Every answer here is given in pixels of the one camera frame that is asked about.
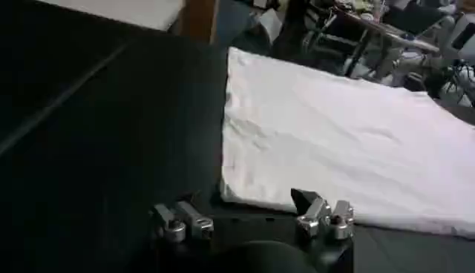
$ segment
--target metal clamp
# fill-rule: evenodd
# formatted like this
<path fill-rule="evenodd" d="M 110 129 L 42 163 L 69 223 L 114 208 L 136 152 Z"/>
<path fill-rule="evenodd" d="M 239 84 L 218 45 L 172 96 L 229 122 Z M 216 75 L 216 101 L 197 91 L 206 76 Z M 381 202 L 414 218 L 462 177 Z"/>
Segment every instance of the metal clamp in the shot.
<path fill-rule="evenodd" d="M 180 243 L 186 238 L 185 223 L 177 219 L 165 205 L 158 204 L 153 208 L 153 214 L 159 223 L 159 235 L 172 243 Z"/>
<path fill-rule="evenodd" d="M 332 213 L 330 223 L 332 236 L 337 240 L 345 240 L 353 236 L 354 219 L 353 207 L 349 202 L 339 200 Z"/>
<path fill-rule="evenodd" d="M 200 240 L 209 240 L 214 231 L 213 220 L 201 215 L 196 209 L 185 201 L 176 205 L 177 213 L 184 219 L 191 230 L 191 236 Z"/>
<path fill-rule="evenodd" d="M 315 237 L 321 228 L 330 224 L 332 209 L 327 201 L 317 195 L 304 215 L 297 217 L 297 225 L 308 237 Z"/>

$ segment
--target white object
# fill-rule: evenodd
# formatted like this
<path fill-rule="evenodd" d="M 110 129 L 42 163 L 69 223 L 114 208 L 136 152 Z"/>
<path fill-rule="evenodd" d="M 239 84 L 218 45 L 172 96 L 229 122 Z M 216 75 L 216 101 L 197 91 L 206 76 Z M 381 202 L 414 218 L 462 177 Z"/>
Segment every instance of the white object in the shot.
<path fill-rule="evenodd" d="M 254 0 L 254 6 L 260 7 L 260 8 L 266 8 L 267 0 Z"/>
<path fill-rule="evenodd" d="M 409 2 L 410 2 L 410 0 L 394 0 L 391 3 L 391 6 L 392 7 L 397 7 L 400 10 L 403 10 L 407 7 L 407 4 L 409 4 Z"/>
<path fill-rule="evenodd" d="M 472 35 L 462 48 L 457 49 L 453 47 L 453 43 L 470 24 L 472 27 L 475 25 L 475 14 L 465 14 L 457 21 L 446 46 L 442 48 L 444 59 L 463 59 L 470 62 L 471 65 L 475 65 L 475 35 Z"/>
<path fill-rule="evenodd" d="M 270 43 L 274 43 L 282 29 L 282 22 L 277 17 L 275 10 L 266 11 L 260 18 L 259 23 L 264 27 L 269 37 Z"/>
<path fill-rule="evenodd" d="M 456 8 L 455 4 L 449 4 L 449 5 L 445 5 L 443 7 L 439 7 L 437 10 L 440 10 L 445 14 L 453 15 L 457 11 L 457 8 Z"/>
<path fill-rule="evenodd" d="M 40 1 L 156 30 L 169 29 L 185 4 L 184 0 Z"/>
<path fill-rule="evenodd" d="M 374 20 L 374 16 L 371 13 L 362 13 L 360 17 L 364 20 L 372 21 Z"/>
<path fill-rule="evenodd" d="M 424 93 L 229 50 L 224 200 L 295 211 L 291 188 L 357 223 L 475 237 L 475 130 Z"/>

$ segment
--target table leg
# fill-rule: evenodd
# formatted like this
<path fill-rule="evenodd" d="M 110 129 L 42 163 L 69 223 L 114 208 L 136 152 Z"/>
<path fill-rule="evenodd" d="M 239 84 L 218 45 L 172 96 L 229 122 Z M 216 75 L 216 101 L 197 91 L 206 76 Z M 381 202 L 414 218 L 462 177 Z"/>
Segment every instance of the table leg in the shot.
<path fill-rule="evenodd" d="M 375 82 L 380 82 L 384 77 L 392 73 L 397 67 L 396 61 L 401 58 L 403 47 L 394 47 L 388 49 L 383 56 L 381 56 L 381 63 L 376 68 L 373 79 Z"/>
<path fill-rule="evenodd" d="M 358 64 L 361 55 L 366 50 L 368 43 L 371 40 L 371 32 L 368 30 L 364 30 L 363 35 L 361 36 L 361 41 L 359 42 L 358 47 L 355 49 L 355 53 L 353 54 L 353 58 L 351 59 L 350 66 L 348 66 L 347 71 L 345 72 L 345 76 L 350 77 L 355 69 L 356 64 Z"/>

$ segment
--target white towel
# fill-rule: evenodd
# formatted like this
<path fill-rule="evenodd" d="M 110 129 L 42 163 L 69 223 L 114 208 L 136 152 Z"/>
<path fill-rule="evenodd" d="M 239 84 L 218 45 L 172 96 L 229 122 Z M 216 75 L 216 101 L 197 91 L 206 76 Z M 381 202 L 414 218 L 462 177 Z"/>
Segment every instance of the white towel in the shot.
<path fill-rule="evenodd" d="M 475 237 L 475 130 L 411 93 L 229 50 L 222 197 L 295 211 L 291 188 L 357 223 Z"/>

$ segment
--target white paper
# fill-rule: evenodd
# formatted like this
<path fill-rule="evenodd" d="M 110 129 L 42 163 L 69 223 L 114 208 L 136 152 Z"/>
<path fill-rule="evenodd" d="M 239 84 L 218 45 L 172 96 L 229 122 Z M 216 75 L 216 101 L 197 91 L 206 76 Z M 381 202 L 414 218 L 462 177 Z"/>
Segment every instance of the white paper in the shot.
<path fill-rule="evenodd" d="M 291 188 L 356 222 L 475 237 L 475 129 L 423 93 L 229 51 L 224 200 L 295 211 Z"/>
<path fill-rule="evenodd" d="M 279 34 L 281 33 L 282 22 L 277 17 L 275 10 L 270 9 L 266 11 L 260 18 L 259 23 L 266 29 L 267 35 L 269 36 L 270 43 L 272 44 Z"/>

